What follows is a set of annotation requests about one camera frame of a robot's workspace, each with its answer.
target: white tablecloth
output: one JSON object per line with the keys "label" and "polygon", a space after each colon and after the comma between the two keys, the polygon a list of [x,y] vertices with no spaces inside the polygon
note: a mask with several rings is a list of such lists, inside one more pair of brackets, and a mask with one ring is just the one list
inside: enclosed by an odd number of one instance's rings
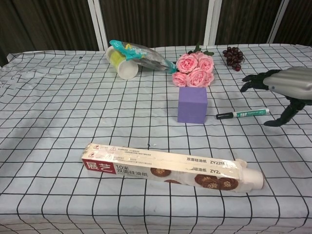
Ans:
{"label": "white tablecloth", "polygon": [[[177,123],[179,88],[169,74],[139,70],[122,80],[102,52],[10,55],[0,70],[1,234],[312,233],[312,108],[266,127],[289,104],[250,89],[248,74],[312,67],[312,48],[240,45],[242,70],[215,52],[204,125]],[[171,61],[193,47],[156,48]],[[270,115],[217,120],[269,108]],[[123,178],[81,163],[89,142],[223,159],[265,176],[248,194]]]}

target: purple foam block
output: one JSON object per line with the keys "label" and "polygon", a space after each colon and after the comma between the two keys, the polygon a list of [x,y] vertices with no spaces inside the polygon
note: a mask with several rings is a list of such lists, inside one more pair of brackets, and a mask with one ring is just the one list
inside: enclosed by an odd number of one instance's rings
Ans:
{"label": "purple foam block", "polygon": [[207,104],[206,88],[181,87],[177,121],[179,123],[204,123]]}

